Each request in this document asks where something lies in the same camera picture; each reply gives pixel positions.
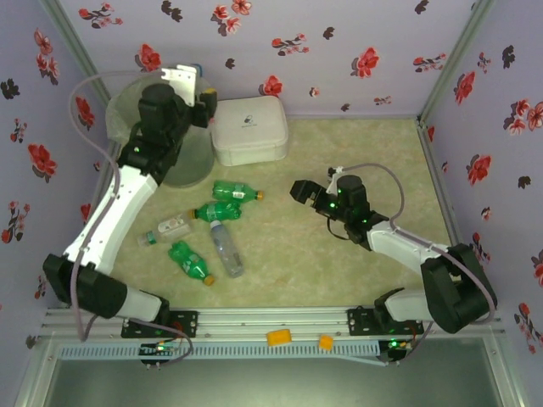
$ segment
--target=purple wall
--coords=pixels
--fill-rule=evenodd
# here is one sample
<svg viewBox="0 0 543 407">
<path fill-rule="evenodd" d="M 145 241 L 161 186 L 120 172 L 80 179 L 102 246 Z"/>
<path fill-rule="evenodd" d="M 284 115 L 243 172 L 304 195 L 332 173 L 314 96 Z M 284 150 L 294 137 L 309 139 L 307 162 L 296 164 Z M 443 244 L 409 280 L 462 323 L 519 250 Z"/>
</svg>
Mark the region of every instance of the purple wall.
<svg viewBox="0 0 543 407">
<path fill-rule="evenodd" d="M 83 75 L 39 3 L 4 3 L 0 33 L 0 404 L 13 405 L 45 310 L 58 304 L 43 260 L 83 227 L 99 157 L 67 120 Z M 81 111 L 84 131 L 105 145 L 103 107 L 90 91 L 79 95 L 91 109 Z"/>
<path fill-rule="evenodd" d="M 60 2 L 98 71 L 198 63 L 221 98 L 258 96 L 262 85 L 268 94 L 280 91 L 288 114 L 320 115 L 418 114 L 473 4 L 112 0 L 103 8 L 100 0 Z M 217 4 L 224 8 L 214 14 Z M 266 82 L 271 75 L 279 82 Z M 109 88 L 115 93 L 128 81 L 116 79 Z"/>
<path fill-rule="evenodd" d="M 462 236 L 497 291 L 534 401 L 543 400 L 541 15 L 538 0 L 496 2 L 428 119 Z"/>
</svg>

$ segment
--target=small white box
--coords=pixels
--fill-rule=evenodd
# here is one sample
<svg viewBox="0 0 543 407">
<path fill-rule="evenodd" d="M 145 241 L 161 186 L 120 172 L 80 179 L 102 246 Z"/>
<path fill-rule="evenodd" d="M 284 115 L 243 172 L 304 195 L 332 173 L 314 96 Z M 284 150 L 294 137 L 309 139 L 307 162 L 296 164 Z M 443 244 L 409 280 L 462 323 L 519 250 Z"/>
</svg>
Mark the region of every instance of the small white box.
<svg viewBox="0 0 543 407">
<path fill-rule="evenodd" d="M 212 133 L 223 165 L 275 161 L 288 153 L 287 118 L 273 96 L 220 101 Z"/>
</svg>

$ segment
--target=gray floor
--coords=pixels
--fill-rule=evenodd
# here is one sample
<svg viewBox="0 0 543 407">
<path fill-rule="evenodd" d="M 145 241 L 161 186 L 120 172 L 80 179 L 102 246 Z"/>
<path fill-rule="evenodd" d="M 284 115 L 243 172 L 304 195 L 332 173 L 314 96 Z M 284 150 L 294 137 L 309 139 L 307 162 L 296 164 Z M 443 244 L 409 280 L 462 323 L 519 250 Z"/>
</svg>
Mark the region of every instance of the gray floor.
<svg viewBox="0 0 543 407">
<path fill-rule="evenodd" d="M 483 345 L 428 340 L 400 367 L 345 360 L 59 363 L 49 407 L 500 406 Z"/>
</svg>

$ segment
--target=orange block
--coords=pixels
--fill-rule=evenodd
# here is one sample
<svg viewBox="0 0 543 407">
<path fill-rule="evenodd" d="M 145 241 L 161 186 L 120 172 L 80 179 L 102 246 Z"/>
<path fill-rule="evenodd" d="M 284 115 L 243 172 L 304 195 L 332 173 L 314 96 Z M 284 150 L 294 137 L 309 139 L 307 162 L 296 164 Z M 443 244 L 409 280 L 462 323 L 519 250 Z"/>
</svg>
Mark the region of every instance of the orange block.
<svg viewBox="0 0 543 407">
<path fill-rule="evenodd" d="M 328 335 L 321 335 L 321 339 L 319 340 L 319 348 L 330 351 L 332 350 L 333 346 L 333 338 L 329 337 Z"/>
<path fill-rule="evenodd" d="M 285 343 L 292 342 L 292 336 L 290 335 L 289 329 L 268 332 L 266 337 L 268 338 L 268 346 L 284 345 Z"/>
</svg>

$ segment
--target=green plastic bottle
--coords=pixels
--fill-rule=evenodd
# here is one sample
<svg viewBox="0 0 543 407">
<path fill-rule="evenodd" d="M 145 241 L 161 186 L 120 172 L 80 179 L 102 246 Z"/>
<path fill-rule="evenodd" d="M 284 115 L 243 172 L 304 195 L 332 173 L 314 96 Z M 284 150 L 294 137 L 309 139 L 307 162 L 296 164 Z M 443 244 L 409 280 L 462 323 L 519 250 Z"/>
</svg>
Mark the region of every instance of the green plastic bottle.
<svg viewBox="0 0 543 407">
<path fill-rule="evenodd" d="M 241 209 L 237 202 L 209 202 L 198 209 L 192 209 L 189 215 L 193 219 L 206 222 L 213 220 L 234 220 L 241 216 Z"/>
<path fill-rule="evenodd" d="M 215 278 L 207 270 L 205 260 L 193 252 L 185 242 L 173 243 L 171 249 L 168 250 L 168 255 L 185 271 L 187 276 L 201 280 L 206 286 L 215 282 Z"/>
<path fill-rule="evenodd" d="M 264 199 L 262 191 L 255 191 L 247 184 L 230 181 L 215 181 L 213 185 L 213 198 L 220 201 L 236 201 L 245 203 L 248 201 Z"/>
</svg>

